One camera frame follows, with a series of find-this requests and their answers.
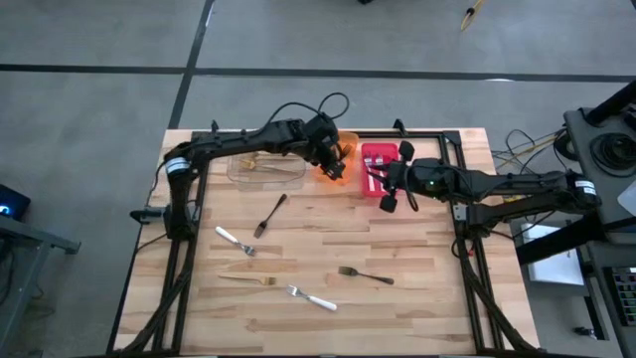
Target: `gray floor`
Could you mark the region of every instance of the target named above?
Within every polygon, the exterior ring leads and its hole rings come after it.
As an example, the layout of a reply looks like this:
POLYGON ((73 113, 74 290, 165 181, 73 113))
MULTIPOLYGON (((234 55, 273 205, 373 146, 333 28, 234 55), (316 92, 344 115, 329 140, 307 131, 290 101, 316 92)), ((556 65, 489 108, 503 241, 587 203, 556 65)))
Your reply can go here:
MULTIPOLYGON (((472 1, 217 0, 203 68, 397 70, 457 73, 633 75, 636 11, 629 0, 486 2, 457 28, 472 1)), ((0 0, 0 64, 184 67, 204 0, 0 0)), ((0 182, 33 198, 29 222, 82 241, 55 254, 16 349, 47 356, 102 353, 181 76, 0 72, 0 182)), ((504 148, 514 128, 557 130, 562 113, 594 106, 623 84, 344 80, 196 76, 181 128, 258 127, 280 104, 317 104, 333 90, 352 101, 341 127, 483 126, 504 148)), ((337 111, 338 103, 327 110, 337 111)), ((289 109, 282 117, 306 117, 289 109)), ((513 138, 513 143, 523 138, 513 138)), ((531 167, 559 169, 551 152, 531 167)), ((529 283, 542 346, 618 357, 615 340, 573 335, 589 325, 583 300, 529 283)))

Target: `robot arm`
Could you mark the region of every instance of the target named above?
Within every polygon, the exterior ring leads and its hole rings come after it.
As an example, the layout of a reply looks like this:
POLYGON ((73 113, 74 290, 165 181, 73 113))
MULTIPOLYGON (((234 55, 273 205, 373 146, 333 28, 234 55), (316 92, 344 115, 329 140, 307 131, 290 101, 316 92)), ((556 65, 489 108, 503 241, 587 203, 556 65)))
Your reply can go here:
POLYGON ((214 158, 264 150, 269 153, 296 154, 320 166, 332 180, 342 177, 345 168, 338 147, 338 128, 324 113, 305 123, 287 119, 268 123, 256 131, 218 132, 184 142, 166 153, 164 162, 170 185, 170 204, 163 213, 169 239, 187 241, 194 226, 187 210, 192 182, 214 158))
POLYGON ((489 235, 499 222, 559 210, 572 214, 585 214, 598 205, 594 185, 582 175, 568 171, 532 175, 489 175, 478 170, 466 170, 445 164, 436 158, 412 159, 413 147, 408 142, 400 145, 401 161, 376 166, 386 172, 374 175, 383 182, 389 193, 381 202, 387 212, 396 209, 396 192, 404 190, 411 207, 416 211, 413 194, 442 202, 465 204, 465 230, 480 237, 489 235), (478 204, 491 195, 525 195, 524 199, 496 206, 478 204))

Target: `orange object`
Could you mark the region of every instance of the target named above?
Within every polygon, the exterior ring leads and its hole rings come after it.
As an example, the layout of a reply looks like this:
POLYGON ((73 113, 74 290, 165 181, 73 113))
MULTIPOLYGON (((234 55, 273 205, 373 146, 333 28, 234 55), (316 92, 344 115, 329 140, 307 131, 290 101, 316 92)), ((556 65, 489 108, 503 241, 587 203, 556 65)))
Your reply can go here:
POLYGON ((344 185, 351 181, 351 177, 354 173, 354 166, 356 165, 356 153, 358 152, 358 134, 339 130, 338 136, 340 137, 340 140, 338 140, 338 145, 340 145, 341 149, 347 150, 346 148, 347 146, 349 146, 349 153, 344 159, 345 170, 342 172, 342 178, 331 180, 322 172, 322 169, 320 169, 320 167, 316 167, 311 172, 313 173, 316 180, 318 180, 319 182, 344 185))

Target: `wooden tabletop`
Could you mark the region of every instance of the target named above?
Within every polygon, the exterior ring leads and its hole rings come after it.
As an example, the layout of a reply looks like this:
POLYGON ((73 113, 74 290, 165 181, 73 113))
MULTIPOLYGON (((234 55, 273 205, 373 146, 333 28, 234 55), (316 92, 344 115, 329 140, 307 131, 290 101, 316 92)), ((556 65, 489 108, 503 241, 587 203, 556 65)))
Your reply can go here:
MULTIPOLYGON (((458 130, 468 168, 494 173, 486 131, 458 130)), ((167 131, 162 153, 189 140, 191 132, 167 131)), ((409 141, 416 158, 440 155, 436 140, 409 141)), ((417 197, 416 213, 400 194, 396 212, 389 214, 378 208, 379 199, 362 196, 361 165, 344 186, 316 182, 307 173, 302 189, 285 191, 289 198, 255 239, 254 229, 282 191, 239 191, 227 165, 228 158, 220 158, 210 168, 182 354, 475 353, 459 261, 450 252, 454 232, 448 204, 417 197), (256 257, 219 237, 216 226, 255 247, 256 257), (343 276, 340 266, 393 277, 396 284, 343 276), (217 277, 221 272, 274 276, 277 283, 217 277), (338 310, 290 296, 288 284, 338 304, 338 310)), ((162 173, 150 204, 165 205, 168 198, 162 173)), ((139 245, 163 233, 161 224, 146 226, 139 245)), ((493 236, 484 246, 497 303, 524 338, 538 345, 513 243, 493 236)), ((129 343, 157 307, 169 247, 161 240, 136 256, 115 348, 129 343)), ((480 316, 490 342, 483 306, 480 316)), ((169 321, 168 342, 172 329, 169 321)))

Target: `silver fork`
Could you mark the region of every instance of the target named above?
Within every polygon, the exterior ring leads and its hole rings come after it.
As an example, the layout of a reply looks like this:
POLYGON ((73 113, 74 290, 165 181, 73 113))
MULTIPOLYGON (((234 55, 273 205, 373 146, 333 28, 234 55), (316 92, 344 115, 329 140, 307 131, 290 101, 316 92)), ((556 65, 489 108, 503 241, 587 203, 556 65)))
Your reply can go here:
POLYGON ((338 306, 335 303, 331 303, 329 301, 326 301, 324 299, 320 299, 318 297, 312 296, 312 295, 308 295, 303 293, 298 287, 293 286, 293 285, 289 285, 287 287, 287 293, 291 294, 294 297, 302 297, 307 299, 308 301, 312 302, 312 303, 316 303, 321 307, 327 308, 329 310, 333 310, 335 311, 336 309, 338 309, 338 306))
MULTIPOLYGON (((373 159, 370 155, 365 157, 365 165, 367 166, 367 171, 371 171, 371 166, 373 165, 373 159)), ((374 182, 374 177, 369 174, 369 191, 376 191, 376 183, 374 182)))
MULTIPOLYGON (((385 160, 382 158, 382 155, 378 155, 376 157, 376 165, 383 165, 383 164, 385 164, 385 160)), ((380 175, 381 177, 384 177, 384 175, 382 175, 382 170, 378 171, 378 175, 380 175)), ((380 190, 386 191, 384 186, 382 185, 380 186, 380 190)))
POLYGON ((249 247, 247 245, 241 244, 237 238, 235 238, 232 234, 228 233, 224 228, 216 227, 215 231, 217 232, 217 234, 221 235, 222 237, 224 237, 226 240, 228 240, 232 244, 240 247, 240 249, 244 253, 246 253, 246 254, 248 254, 250 256, 254 256, 256 254, 256 250, 253 247, 249 247))

